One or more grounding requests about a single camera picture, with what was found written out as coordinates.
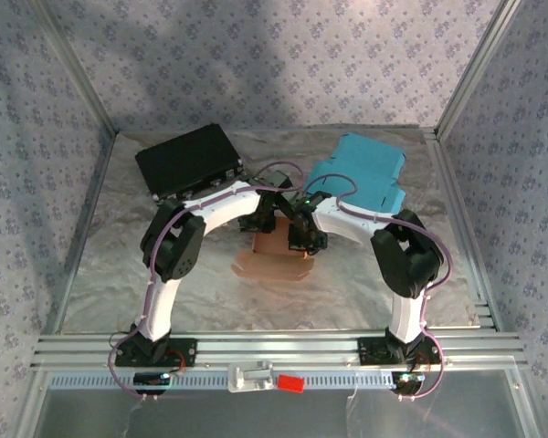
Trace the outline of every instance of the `floral wallpaper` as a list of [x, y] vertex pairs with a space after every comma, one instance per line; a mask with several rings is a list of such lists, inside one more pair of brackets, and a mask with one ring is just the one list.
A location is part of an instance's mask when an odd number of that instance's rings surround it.
[[119, 130], [436, 125], [500, 0], [49, 2]]
[[0, 0], [0, 436], [63, 291], [105, 144], [26, 2]]
[[445, 144], [548, 416], [548, 0], [523, 2]]

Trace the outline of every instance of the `red clip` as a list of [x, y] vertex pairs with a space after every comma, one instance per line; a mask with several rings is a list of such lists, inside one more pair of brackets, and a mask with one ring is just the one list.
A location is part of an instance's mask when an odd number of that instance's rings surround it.
[[302, 394], [304, 392], [304, 379], [301, 377], [279, 376], [278, 389]]

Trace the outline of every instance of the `purple cable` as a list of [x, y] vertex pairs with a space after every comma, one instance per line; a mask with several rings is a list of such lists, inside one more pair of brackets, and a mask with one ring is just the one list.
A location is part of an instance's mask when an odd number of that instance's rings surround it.
[[445, 362], [445, 354], [444, 354], [444, 351], [442, 349], [442, 346], [440, 345], [440, 342], [438, 342], [438, 339], [435, 336], [433, 336], [430, 332], [428, 332], [427, 329], [426, 329], [427, 321], [425, 319], [425, 316], [426, 316], [426, 313], [427, 313], [427, 302], [430, 299], [430, 294], [429, 294], [430, 291], [436, 289], [437, 287], [441, 287], [442, 285], [444, 285], [445, 283], [447, 283], [450, 280], [450, 277], [452, 276], [452, 273], [453, 273], [453, 256], [450, 253], [450, 251], [448, 250], [447, 246], [440, 239], [440, 237], [438, 237], [434, 233], [428, 231], [426, 228], [422, 228], [421, 226], [417, 226], [415, 224], [410, 224], [409, 222], [402, 221], [400, 219], [395, 219], [393, 217], [381, 217], [381, 216], [374, 216], [374, 215], [371, 215], [371, 214], [356, 212], [356, 211], [350, 210], [349, 208], [342, 205], [341, 200], [345, 196], [349, 196], [351, 194], [354, 194], [358, 190], [357, 183], [352, 178], [350, 178], [346, 175], [341, 175], [339, 173], [328, 173], [326, 175], [321, 175], [321, 176], [315, 178], [314, 180], [312, 180], [304, 188], [304, 190], [305, 191], [308, 190], [309, 187], [311, 187], [314, 183], [316, 183], [319, 180], [322, 180], [323, 178], [327, 178], [327, 177], [344, 178], [344, 180], [349, 181], [353, 185], [353, 190], [351, 190], [350, 192], [347, 192], [347, 193], [343, 193], [343, 194], [341, 194], [337, 197], [337, 207], [342, 212], [345, 212], [345, 213], [350, 214], [350, 215], [355, 216], [355, 217], [360, 217], [362, 219], [372, 220], [372, 221], [375, 221], [375, 222], [381, 222], [383, 224], [395, 224], [395, 225], [398, 225], [398, 226], [405, 226], [406, 228], [409, 228], [409, 229], [414, 230], [414, 231], [416, 231], [416, 232], [418, 232], [422, 235], [425, 235], [430, 240], [432, 240], [435, 244], [437, 244], [437, 246], [440, 248], [443, 255], [445, 256], [445, 259], [447, 260], [447, 273], [440, 280], [438, 280], [436, 283], [434, 283], [433, 285], [431, 285], [430, 287], [427, 288], [427, 290], [425, 291], [425, 295], [422, 298], [422, 307], [420, 309], [420, 329], [422, 330], [422, 333], [427, 338], [431, 339], [435, 343], [435, 345], [437, 346], [438, 354], [440, 356], [440, 360], [441, 360], [441, 366], [440, 366], [440, 370], [438, 372], [437, 381], [427, 391], [424, 391], [424, 392], [422, 392], [418, 395], [414, 395], [414, 396], [406, 396], [407, 398], [410, 398], [410, 399], [419, 399], [419, 398], [422, 398], [422, 397], [426, 397], [428, 394], [432, 393], [437, 388], [437, 386], [442, 381], [442, 378], [443, 378], [443, 375], [444, 375], [444, 372], [445, 372], [445, 363], [444, 363]]
[[[153, 303], [153, 288], [154, 288], [154, 277], [155, 277], [155, 270], [154, 267], [156, 266], [156, 257], [158, 256], [158, 250], [160, 249], [161, 243], [166, 237], [166, 235], [170, 232], [171, 228], [173, 228], [174, 224], [176, 224], [181, 217], [185, 213], [194, 212], [196, 210], [201, 210], [207, 206], [210, 206], [214, 203], [218, 203], [219, 201], [223, 201], [224, 199], [228, 198], [229, 196], [233, 196], [236, 193], [244, 193], [244, 192], [255, 192], [257, 190], [263, 190], [263, 191], [269, 191], [269, 192], [292, 192], [295, 190], [300, 190], [302, 185], [304, 184], [305, 175], [304, 171], [295, 163], [293, 162], [285, 162], [285, 161], [277, 161], [277, 162], [271, 162], [268, 165], [264, 166], [262, 169], [260, 169], [256, 175], [259, 175], [260, 173], [264, 172], [265, 170], [269, 169], [270, 167], [277, 166], [280, 164], [286, 164], [291, 167], [294, 167], [296, 170], [300, 173], [300, 184], [298, 186], [289, 187], [286, 189], [280, 189], [277, 187], [271, 187], [267, 185], [259, 185], [259, 186], [248, 186], [243, 187], [237, 191], [231, 191], [227, 193], [222, 193], [215, 198], [209, 199], [205, 201], [204, 203], [199, 203], [196, 205], [193, 205], [191, 207], [185, 208], [178, 214], [176, 214], [163, 228], [161, 233], [158, 234], [158, 238], [156, 239], [156, 242], [154, 243], [153, 251], [151, 253], [150, 257], [150, 280], [148, 283], [148, 287], [146, 288], [146, 295], [144, 298], [144, 310], [142, 312], [142, 317], [140, 318], [140, 321], [138, 321], [138, 324], [136, 325], [136, 328], [132, 330], [130, 333], [128, 333], [126, 336], [118, 340], [116, 344], [112, 347], [110, 354], [108, 355], [108, 369], [110, 370], [110, 374], [113, 378], [113, 380], [116, 382], [116, 384], [124, 390], [126, 393], [130, 394], [133, 397], [138, 397], [141, 399], [145, 399], [145, 394], [139, 394], [135, 390], [129, 388], [128, 386], [124, 385], [120, 378], [118, 377], [118, 374], [116, 373], [115, 367], [114, 367], [114, 355], [118, 352], [118, 349], [120, 348], [120, 345], [122, 345], [124, 342], [126, 342], [129, 339], [132, 339], [136, 334], [144, 327], [144, 324], [146, 324], [146, 319], [148, 318], [148, 313], [150, 312], [150, 307]], [[180, 399], [182, 396], [170, 396], [170, 395], [163, 395], [163, 399]]]

